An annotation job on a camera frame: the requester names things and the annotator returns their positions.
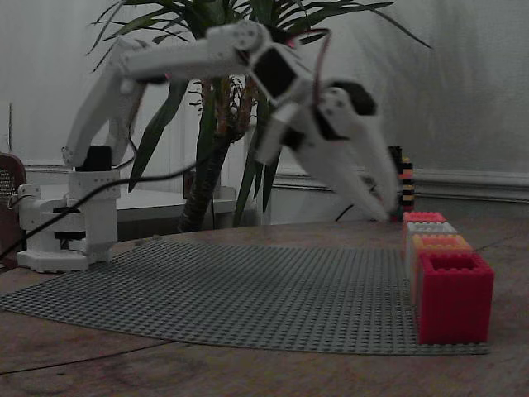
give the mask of robotic arm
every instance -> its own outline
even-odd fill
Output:
[[[277,108],[257,160],[271,162],[286,145],[310,175],[378,220],[387,219],[396,204],[397,174],[382,137],[365,122],[375,114],[374,101],[360,85],[344,81],[324,81],[313,95],[314,73],[306,63],[295,48],[273,41],[265,26],[250,21],[212,28],[204,39],[187,45],[147,47],[120,39],[63,148],[64,163],[73,168],[69,194],[41,200],[39,189],[21,186],[19,196],[31,196],[20,206],[22,228],[42,224],[92,189],[119,179],[119,170],[112,166],[122,161],[148,83],[228,74],[250,74]],[[106,121],[106,145],[91,146]],[[356,174],[354,155],[374,177],[381,199]],[[82,205],[80,213],[30,238],[28,249],[19,253],[19,264],[37,271],[66,271],[108,261],[117,240],[119,196],[119,189],[107,189]],[[61,240],[70,243],[65,246]]]

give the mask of black cable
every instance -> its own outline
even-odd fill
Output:
[[[334,220],[334,222],[338,222],[340,220],[341,217],[343,217],[347,211],[349,211],[351,208],[353,208],[355,205],[354,204],[351,204],[349,207],[347,207],[346,209],[344,209],[340,215],[338,215],[336,217],[336,219]]]
[[[374,192],[374,188],[376,188],[376,187],[377,187],[376,184],[374,184],[373,186],[371,186],[371,189],[369,189],[369,192],[370,192],[370,193],[373,193],[373,192]],[[336,219],[334,220],[334,222],[338,222],[338,221],[341,219],[341,217],[343,217],[343,216],[346,214],[346,212],[349,211],[349,210],[350,210],[351,208],[353,208],[354,206],[355,206],[354,204],[351,204],[349,207],[347,207],[346,209],[344,209],[344,210],[341,212],[341,214],[338,215],[338,216],[336,217]]]
[[[136,145],[134,144],[134,141],[132,140],[132,130],[129,128],[129,137],[128,137],[128,140],[129,140],[129,145],[131,146],[132,148],[132,151],[134,152],[132,154],[132,158],[125,161],[124,163],[121,163],[120,165],[117,165],[116,167],[114,167],[114,170],[121,170],[125,167],[127,167],[128,165],[130,165],[135,159],[136,157],[138,156],[138,148],[136,147]]]
[[[20,198],[17,198],[15,201],[11,201],[11,199],[13,198],[13,196],[11,196],[9,200],[7,201],[7,209],[14,209],[17,206],[17,204],[20,203],[26,197],[33,197],[33,196],[31,196],[30,194],[24,194]]]
[[[42,232],[44,229],[50,227],[54,223],[57,223],[62,218],[64,218],[66,215],[68,215],[69,213],[72,213],[73,211],[78,209],[81,205],[85,204],[93,196],[101,193],[103,190],[106,190],[108,188],[112,188],[114,186],[119,186],[121,184],[129,184],[130,182],[133,182],[133,183],[159,182],[161,180],[168,180],[168,179],[178,178],[179,176],[182,176],[183,174],[185,174],[189,170],[192,170],[193,168],[195,168],[195,167],[197,167],[199,165],[202,165],[206,161],[208,161],[210,159],[210,157],[212,156],[213,151],[214,151],[214,149],[211,150],[203,159],[195,161],[191,165],[188,165],[187,167],[185,167],[185,168],[183,168],[183,169],[181,169],[179,171],[175,171],[175,172],[172,172],[172,173],[169,173],[169,174],[155,175],[155,176],[142,176],[140,178],[118,179],[118,180],[113,180],[112,182],[108,182],[107,184],[102,184],[101,186],[97,187],[96,189],[92,190],[90,193],[85,195],[83,198],[81,198],[73,206],[66,208],[62,213],[60,213],[56,217],[53,217],[49,221],[42,223],[39,227],[36,227],[32,231],[28,232],[25,237],[21,238],[20,240],[18,240],[14,244],[10,245],[4,252],[2,252],[2,254],[0,254],[0,261],[2,259],[4,259],[9,254],[9,252],[11,252],[14,249],[16,249],[19,245],[23,244],[24,242],[26,242],[27,240],[29,240],[30,238],[35,236],[37,233]]]

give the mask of gray baseplate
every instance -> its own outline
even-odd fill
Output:
[[[418,345],[398,251],[152,241],[0,297],[6,310],[178,342],[386,355],[484,354]]]

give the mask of lego brick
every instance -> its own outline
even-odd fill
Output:
[[[416,234],[427,236],[447,236],[455,235],[457,231],[448,222],[407,222],[406,232],[404,233],[403,253],[405,258],[406,276],[411,279],[412,276],[412,236]]]
[[[396,250],[163,240],[12,294],[0,306],[176,342],[302,352],[483,354],[418,345]]]
[[[405,213],[404,221],[406,222],[446,222],[441,213]]]
[[[406,246],[408,222],[446,222],[441,213],[405,212],[403,215],[403,247]]]
[[[419,256],[422,253],[469,253],[472,247],[465,239],[456,235],[413,235],[411,236],[411,249],[406,258],[406,268],[409,266],[410,298],[412,304],[417,304],[417,285],[419,278]]]
[[[419,343],[486,342],[493,270],[475,253],[419,259]]]

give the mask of potted plant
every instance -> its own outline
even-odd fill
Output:
[[[153,39],[155,44],[159,44],[169,37],[175,37],[182,41],[196,40],[204,37],[206,30],[212,26],[234,23],[245,18],[285,30],[294,35],[310,29],[329,17],[349,12],[376,12],[393,23],[398,29],[419,41],[411,32],[380,11],[381,8],[392,4],[392,2],[360,4],[351,0],[330,2],[302,2],[302,0],[121,0],[104,10],[93,23],[101,26],[93,48],[101,40],[112,40],[117,36],[141,30],[158,31],[160,35]],[[155,10],[149,10],[130,21],[116,20],[120,10],[124,7],[146,5],[154,6]],[[113,33],[108,34],[108,29],[111,26],[119,27]],[[199,88],[194,89],[194,92],[199,95],[199,100],[195,104],[202,108],[197,159],[202,159],[206,154],[209,154],[209,157],[207,161],[197,167],[191,194],[185,204],[183,215],[179,219],[178,230],[180,232],[197,231],[202,226],[204,214],[212,200],[213,191],[217,185],[229,147],[218,145],[218,142],[226,140],[235,142],[241,139],[249,129],[250,115],[254,106],[257,107],[257,123],[246,157],[234,226],[237,226],[241,220],[253,183],[255,183],[254,199],[259,189],[263,189],[263,207],[266,209],[279,161],[278,158],[273,164],[267,166],[255,161],[255,145],[263,134],[272,108],[250,76],[240,78],[230,75],[224,78],[203,79],[199,82]],[[167,99],[144,131],[132,167],[131,177],[139,177],[143,174],[165,127],[176,114],[187,90],[187,81],[174,81],[169,85]],[[131,183],[129,191],[134,187],[135,184]]]

